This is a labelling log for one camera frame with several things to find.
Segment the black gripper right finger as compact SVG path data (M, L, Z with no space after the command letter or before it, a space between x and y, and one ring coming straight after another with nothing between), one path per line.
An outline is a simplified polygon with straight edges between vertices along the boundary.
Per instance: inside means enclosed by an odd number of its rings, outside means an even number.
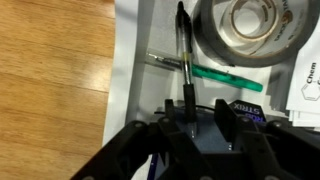
M223 99L214 120L223 138L247 160L255 180L320 180L319 134L288 122L255 122L237 114Z

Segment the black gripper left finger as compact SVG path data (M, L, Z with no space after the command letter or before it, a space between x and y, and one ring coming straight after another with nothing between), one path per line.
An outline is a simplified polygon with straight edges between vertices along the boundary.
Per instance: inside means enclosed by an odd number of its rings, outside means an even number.
M208 161L175 123L174 105L165 100L165 116L149 124L134 120L104 145L71 180L130 180L152 154L169 154L167 180L214 180Z

